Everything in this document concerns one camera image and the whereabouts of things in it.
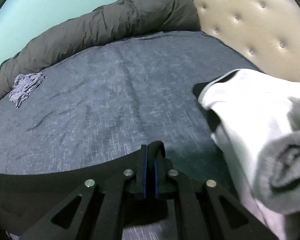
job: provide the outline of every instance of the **silver bolt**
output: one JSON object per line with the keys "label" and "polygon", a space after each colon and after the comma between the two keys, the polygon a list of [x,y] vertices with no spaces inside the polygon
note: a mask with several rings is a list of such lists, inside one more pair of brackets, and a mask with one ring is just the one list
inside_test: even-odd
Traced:
{"label": "silver bolt", "polygon": [[215,187],[217,185],[213,179],[208,179],[206,183],[208,187]]}
{"label": "silver bolt", "polygon": [[179,172],[177,170],[169,170],[168,174],[172,177],[178,176]]}
{"label": "silver bolt", "polygon": [[93,187],[95,185],[95,181],[93,179],[87,179],[84,184],[86,185],[86,187]]}
{"label": "silver bolt", "polygon": [[127,177],[132,176],[133,175],[133,170],[131,169],[126,169],[123,174]]}

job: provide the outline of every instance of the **cream headboard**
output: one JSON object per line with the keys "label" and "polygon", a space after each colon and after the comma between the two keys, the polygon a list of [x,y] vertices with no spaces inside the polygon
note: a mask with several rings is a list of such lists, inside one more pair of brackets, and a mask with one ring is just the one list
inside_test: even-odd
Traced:
{"label": "cream headboard", "polygon": [[294,0],[194,0],[202,31],[267,74],[300,82],[300,8]]}

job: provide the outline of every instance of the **folded laundry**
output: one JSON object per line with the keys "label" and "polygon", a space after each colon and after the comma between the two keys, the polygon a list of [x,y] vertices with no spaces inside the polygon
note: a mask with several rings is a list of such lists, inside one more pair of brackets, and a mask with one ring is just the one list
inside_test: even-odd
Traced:
{"label": "folded laundry", "polygon": [[9,100],[15,102],[16,108],[19,108],[22,102],[29,97],[30,93],[41,84],[43,78],[44,75],[41,72],[18,75],[14,80]]}

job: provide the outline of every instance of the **gray duvet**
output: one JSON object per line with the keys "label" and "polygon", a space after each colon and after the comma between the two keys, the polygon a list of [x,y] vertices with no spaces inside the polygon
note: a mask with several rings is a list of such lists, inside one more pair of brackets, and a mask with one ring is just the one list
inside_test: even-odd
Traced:
{"label": "gray duvet", "polygon": [[198,31],[193,0],[118,0],[66,20],[33,38],[0,65],[0,100],[19,74],[37,73],[74,54],[109,42],[159,31]]}
{"label": "gray duvet", "polygon": [[[92,47],[43,70],[16,109],[0,101],[0,173],[79,169],[162,140],[176,169],[230,189],[222,153],[191,93],[247,59],[202,32],[175,31]],[[176,239],[171,220],[129,228],[123,239]]]}

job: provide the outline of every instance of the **gray bed sheet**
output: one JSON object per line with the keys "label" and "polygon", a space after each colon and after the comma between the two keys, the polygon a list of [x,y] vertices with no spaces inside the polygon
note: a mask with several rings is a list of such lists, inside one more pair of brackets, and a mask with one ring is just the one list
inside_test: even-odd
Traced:
{"label": "gray bed sheet", "polygon": [[[43,70],[20,108],[0,101],[0,173],[87,167],[162,140],[176,169],[233,190],[222,153],[191,89],[256,67],[203,32],[176,31],[92,47]],[[176,239],[173,211],[122,239]]]}

